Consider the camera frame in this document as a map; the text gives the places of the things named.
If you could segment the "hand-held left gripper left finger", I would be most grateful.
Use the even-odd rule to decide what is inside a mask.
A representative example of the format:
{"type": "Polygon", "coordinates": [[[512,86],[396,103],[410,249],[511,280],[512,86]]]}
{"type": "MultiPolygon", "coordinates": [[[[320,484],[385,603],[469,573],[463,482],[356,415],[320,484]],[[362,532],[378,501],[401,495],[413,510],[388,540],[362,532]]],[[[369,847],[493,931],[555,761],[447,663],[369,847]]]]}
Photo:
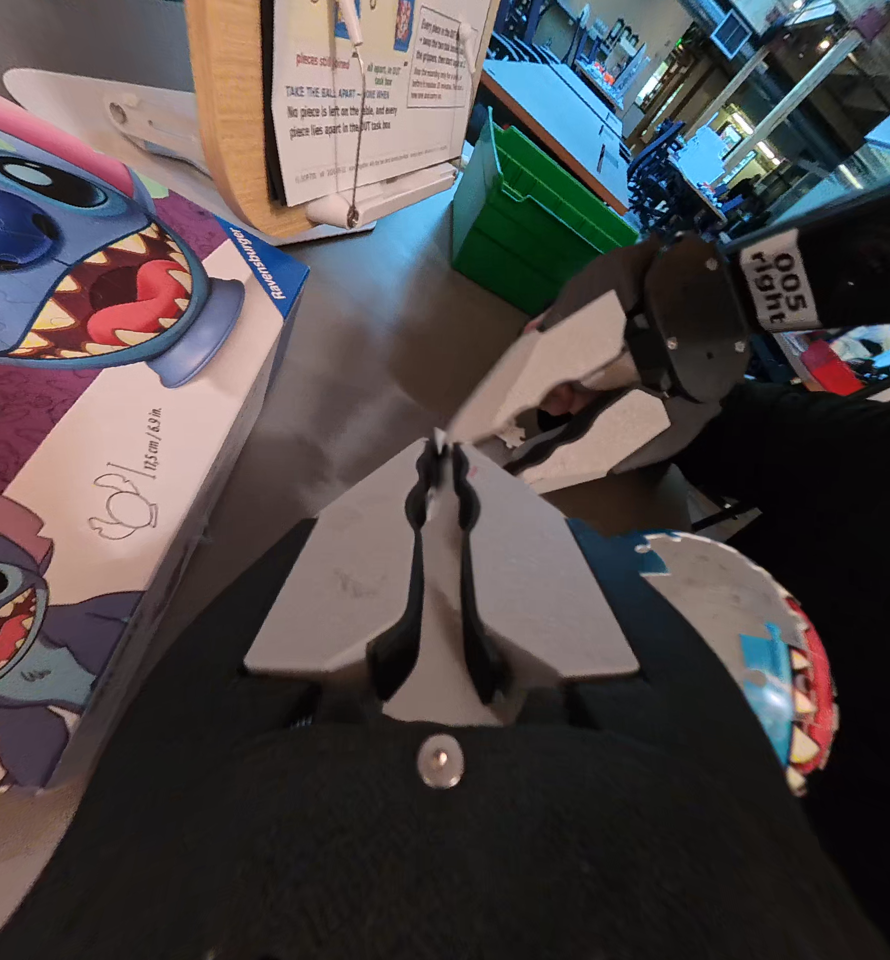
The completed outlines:
{"type": "Polygon", "coordinates": [[[244,658],[255,676],[391,699],[415,667],[433,463],[418,440],[314,518],[244,658]]]}

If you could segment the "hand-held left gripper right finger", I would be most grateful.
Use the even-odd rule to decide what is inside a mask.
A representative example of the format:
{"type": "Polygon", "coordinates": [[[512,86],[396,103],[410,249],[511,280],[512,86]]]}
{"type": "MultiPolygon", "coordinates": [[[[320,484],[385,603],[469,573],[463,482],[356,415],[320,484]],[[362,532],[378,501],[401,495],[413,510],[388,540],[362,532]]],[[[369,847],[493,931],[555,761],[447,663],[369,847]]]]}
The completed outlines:
{"type": "Polygon", "coordinates": [[[451,448],[451,474],[463,653],[480,702],[637,674],[564,515],[472,446],[451,448]]]}

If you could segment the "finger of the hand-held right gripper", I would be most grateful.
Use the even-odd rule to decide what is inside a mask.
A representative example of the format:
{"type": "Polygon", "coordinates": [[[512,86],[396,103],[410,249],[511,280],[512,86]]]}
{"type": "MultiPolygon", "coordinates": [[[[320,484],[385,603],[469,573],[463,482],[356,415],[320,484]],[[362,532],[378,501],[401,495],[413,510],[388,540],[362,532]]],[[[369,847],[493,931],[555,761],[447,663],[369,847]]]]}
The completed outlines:
{"type": "Polygon", "coordinates": [[[715,402],[632,388],[596,398],[564,425],[528,440],[504,466],[537,494],[673,458],[715,417],[715,402]]]}
{"type": "Polygon", "coordinates": [[[597,389],[626,350],[627,315],[643,294],[658,242],[596,258],[570,280],[538,326],[512,342],[447,428],[450,443],[497,437],[562,386],[597,389]]]}

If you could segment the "blue puzzle ball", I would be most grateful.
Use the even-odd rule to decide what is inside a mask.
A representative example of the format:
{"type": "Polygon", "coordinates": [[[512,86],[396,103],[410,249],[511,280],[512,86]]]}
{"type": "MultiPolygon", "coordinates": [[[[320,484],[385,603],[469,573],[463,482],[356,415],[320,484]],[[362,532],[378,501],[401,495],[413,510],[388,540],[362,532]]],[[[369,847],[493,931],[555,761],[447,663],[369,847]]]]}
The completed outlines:
{"type": "Polygon", "coordinates": [[[839,728],[825,646],[800,604],[726,543],[693,533],[632,536],[643,578],[714,651],[756,715],[790,792],[804,797],[839,728]]]}

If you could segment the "person's right forearm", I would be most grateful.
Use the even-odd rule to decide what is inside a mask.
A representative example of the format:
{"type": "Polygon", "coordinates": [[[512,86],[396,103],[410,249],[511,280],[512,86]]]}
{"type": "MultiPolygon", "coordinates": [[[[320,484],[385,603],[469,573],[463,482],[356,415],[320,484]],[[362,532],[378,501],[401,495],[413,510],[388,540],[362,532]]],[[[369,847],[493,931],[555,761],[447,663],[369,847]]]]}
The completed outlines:
{"type": "Polygon", "coordinates": [[[890,570],[890,401],[745,382],[672,462],[760,511],[739,551],[787,587],[890,570]]]}

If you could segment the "cartoon puzzle box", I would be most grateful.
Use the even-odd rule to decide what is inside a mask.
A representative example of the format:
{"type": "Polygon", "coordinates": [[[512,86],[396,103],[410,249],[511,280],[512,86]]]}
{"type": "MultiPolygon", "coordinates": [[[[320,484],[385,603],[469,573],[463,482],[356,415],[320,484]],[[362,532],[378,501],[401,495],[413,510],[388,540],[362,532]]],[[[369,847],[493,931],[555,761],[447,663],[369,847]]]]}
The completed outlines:
{"type": "Polygon", "coordinates": [[[87,768],[307,267],[0,97],[0,793],[87,768]]]}

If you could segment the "green plastic bin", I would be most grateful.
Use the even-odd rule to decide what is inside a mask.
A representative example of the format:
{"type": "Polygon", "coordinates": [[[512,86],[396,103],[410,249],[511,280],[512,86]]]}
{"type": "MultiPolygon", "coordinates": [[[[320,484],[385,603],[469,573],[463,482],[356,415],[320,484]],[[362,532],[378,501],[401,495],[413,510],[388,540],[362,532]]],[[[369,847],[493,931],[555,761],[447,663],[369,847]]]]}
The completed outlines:
{"type": "Polygon", "coordinates": [[[487,116],[452,199],[451,267],[535,317],[639,234],[517,128],[487,116]]]}

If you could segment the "red box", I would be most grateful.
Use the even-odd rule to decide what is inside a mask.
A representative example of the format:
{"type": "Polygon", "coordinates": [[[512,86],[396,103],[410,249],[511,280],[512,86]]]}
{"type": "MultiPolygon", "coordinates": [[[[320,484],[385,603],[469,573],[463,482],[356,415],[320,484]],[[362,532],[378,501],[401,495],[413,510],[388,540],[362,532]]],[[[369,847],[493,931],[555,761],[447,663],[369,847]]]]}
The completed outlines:
{"type": "Polygon", "coordinates": [[[835,352],[828,341],[809,343],[800,354],[809,377],[826,393],[849,397],[864,389],[855,371],[835,352]]]}

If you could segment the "grey background table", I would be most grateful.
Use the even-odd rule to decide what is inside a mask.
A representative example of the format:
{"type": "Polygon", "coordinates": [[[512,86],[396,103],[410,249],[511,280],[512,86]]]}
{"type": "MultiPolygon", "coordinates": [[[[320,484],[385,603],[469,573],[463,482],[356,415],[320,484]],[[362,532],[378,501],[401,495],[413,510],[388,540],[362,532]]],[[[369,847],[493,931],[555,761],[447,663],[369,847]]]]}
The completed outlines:
{"type": "Polygon", "coordinates": [[[479,87],[597,198],[619,215],[628,212],[629,153],[619,118],[571,68],[489,58],[479,87]]]}

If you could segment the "printed instruction sheet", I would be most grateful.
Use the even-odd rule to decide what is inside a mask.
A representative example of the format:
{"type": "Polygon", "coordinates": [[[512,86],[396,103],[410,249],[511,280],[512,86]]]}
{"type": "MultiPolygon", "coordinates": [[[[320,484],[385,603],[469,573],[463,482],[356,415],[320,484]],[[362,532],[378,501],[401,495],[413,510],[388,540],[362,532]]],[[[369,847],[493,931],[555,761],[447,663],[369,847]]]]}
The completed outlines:
{"type": "MultiPolygon", "coordinates": [[[[355,2],[367,90],[365,189],[455,160],[497,2],[355,2]]],[[[270,116],[283,202],[352,193],[361,80],[336,1],[271,4],[270,116]]]]}

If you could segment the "person's dark clothing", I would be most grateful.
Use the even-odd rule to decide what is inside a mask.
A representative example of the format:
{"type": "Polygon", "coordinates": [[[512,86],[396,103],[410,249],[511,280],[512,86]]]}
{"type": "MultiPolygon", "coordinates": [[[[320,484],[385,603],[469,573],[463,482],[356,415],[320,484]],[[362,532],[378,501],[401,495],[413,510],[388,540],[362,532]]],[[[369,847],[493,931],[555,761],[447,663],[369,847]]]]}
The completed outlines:
{"type": "Polygon", "coordinates": [[[811,821],[890,944],[890,569],[837,575],[803,607],[837,685],[840,726],[811,787],[811,821]]]}

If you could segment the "wooden document board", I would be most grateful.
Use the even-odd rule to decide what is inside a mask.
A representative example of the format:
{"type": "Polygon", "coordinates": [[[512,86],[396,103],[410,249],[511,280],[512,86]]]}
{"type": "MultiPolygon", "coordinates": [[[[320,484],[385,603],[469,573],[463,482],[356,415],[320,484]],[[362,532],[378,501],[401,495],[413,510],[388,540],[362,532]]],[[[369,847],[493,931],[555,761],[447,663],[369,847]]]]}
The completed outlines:
{"type": "Polygon", "coordinates": [[[211,178],[247,227],[277,242],[313,230],[340,234],[448,191],[459,156],[365,189],[358,227],[347,228],[352,197],[335,194],[303,206],[283,202],[270,116],[272,2],[187,2],[190,63],[200,138],[211,178]]]}

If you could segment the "white stand base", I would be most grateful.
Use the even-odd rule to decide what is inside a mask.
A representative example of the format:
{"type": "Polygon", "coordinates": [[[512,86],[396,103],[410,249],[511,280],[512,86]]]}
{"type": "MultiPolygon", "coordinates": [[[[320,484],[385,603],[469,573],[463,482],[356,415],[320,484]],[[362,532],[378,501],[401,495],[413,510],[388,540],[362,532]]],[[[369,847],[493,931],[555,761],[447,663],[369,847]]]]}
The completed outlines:
{"type": "Polygon", "coordinates": [[[208,184],[193,93],[35,68],[2,82],[31,114],[166,185],[208,184]]]}

